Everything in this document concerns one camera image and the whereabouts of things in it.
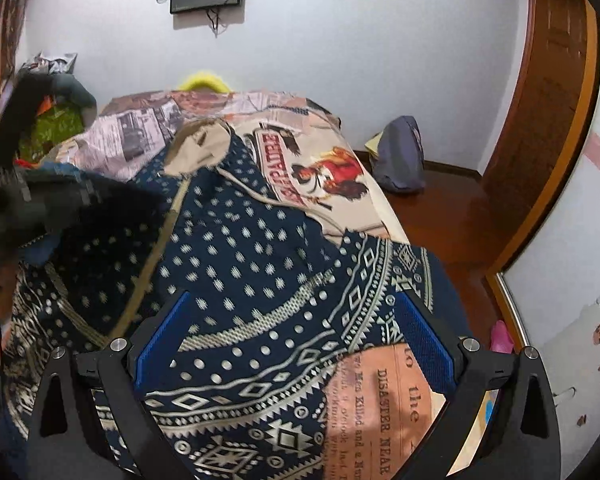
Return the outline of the navy patterned hooded garment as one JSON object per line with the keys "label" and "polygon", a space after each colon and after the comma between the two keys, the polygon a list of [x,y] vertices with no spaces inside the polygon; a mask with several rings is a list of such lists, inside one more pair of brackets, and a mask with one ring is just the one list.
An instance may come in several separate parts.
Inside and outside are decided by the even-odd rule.
{"label": "navy patterned hooded garment", "polygon": [[329,240],[277,203],[238,136],[187,177],[156,156],[136,183],[150,214],[96,216],[20,264],[4,354],[0,452],[26,474],[33,405],[57,347],[102,348],[173,299],[183,309],[149,355],[136,392],[199,479],[318,479],[323,389],[337,362],[404,341],[412,292],[460,336],[465,309],[427,249],[344,231]]}

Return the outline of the green patterned covered box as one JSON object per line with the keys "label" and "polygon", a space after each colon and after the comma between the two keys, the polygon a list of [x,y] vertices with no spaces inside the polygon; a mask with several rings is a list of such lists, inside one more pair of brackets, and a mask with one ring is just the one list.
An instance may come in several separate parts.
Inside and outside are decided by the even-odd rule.
{"label": "green patterned covered box", "polygon": [[35,118],[28,136],[19,142],[18,157],[25,162],[40,162],[57,144],[84,130],[81,109],[73,103],[60,103]]}

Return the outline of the dark grey cloth bundle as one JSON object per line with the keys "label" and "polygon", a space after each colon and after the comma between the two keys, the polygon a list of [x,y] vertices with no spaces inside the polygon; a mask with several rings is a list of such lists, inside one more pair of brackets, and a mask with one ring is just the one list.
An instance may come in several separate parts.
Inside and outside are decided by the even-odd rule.
{"label": "dark grey cloth bundle", "polygon": [[57,102],[75,105],[80,111],[84,128],[91,127],[97,117],[97,101],[73,74],[51,74],[50,95]]}

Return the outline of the newspaper print bed cover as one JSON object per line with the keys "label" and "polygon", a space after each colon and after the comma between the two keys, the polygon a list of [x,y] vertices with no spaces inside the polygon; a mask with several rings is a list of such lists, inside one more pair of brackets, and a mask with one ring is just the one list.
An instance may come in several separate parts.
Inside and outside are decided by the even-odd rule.
{"label": "newspaper print bed cover", "polygon": [[[166,172],[187,177],[215,167],[238,136],[277,203],[303,210],[329,240],[344,231],[392,240],[373,202],[374,185],[326,112],[308,100],[269,96],[262,107],[226,106],[196,115],[161,148],[135,130],[134,110],[98,118],[86,133],[64,142],[69,164],[132,179],[158,155]],[[405,238],[392,240],[410,244]],[[319,479],[383,479],[410,456],[439,415],[443,399],[425,378],[404,341],[340,359],[323,389],[326,428]]]}

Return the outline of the pile of bags and papers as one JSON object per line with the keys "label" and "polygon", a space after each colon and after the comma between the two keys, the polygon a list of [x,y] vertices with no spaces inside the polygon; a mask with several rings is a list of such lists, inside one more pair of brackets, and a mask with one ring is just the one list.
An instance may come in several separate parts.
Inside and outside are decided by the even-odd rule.
{"label": "pile of bags and papers", "polygon": [[24,73],[35,73],[43,75],[73,74],[78,55],[74,52],[50,54],[38,52],[32,58],[28,58],[18,70],[18,75]]}

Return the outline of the wooden door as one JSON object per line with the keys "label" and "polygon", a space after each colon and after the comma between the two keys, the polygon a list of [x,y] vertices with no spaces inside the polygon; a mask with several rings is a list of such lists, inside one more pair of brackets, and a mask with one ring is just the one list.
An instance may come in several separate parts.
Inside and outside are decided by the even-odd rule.
{"label": "wooden door", "polygon": [[600,85],[600,20],[588,0],[529,0],[526,42],[505,124],[482,178],[509,239],[505,271],[553,207],[590,125]]}

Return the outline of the grey blue bag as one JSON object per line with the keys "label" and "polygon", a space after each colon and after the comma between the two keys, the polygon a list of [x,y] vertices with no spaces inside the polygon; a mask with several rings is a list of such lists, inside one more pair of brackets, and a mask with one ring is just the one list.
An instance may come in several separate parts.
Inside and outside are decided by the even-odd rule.
{"label": "grey blue bag", "polygon": [[372,175],[385,191],[410,194],[425,188],[424,149],[413,116],[393,119],[380,133]]}

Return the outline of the yellow curved bed rail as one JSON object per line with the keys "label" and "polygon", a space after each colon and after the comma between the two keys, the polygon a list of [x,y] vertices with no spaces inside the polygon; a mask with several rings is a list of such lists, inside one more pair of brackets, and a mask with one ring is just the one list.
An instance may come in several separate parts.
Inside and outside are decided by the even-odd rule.
{"label": "yellow curved bed rail", "polygon": [[219,76],[209,72],[198,72],[188,76],[179,86],[180,91],[209,91],[230,93],[230,87]]}

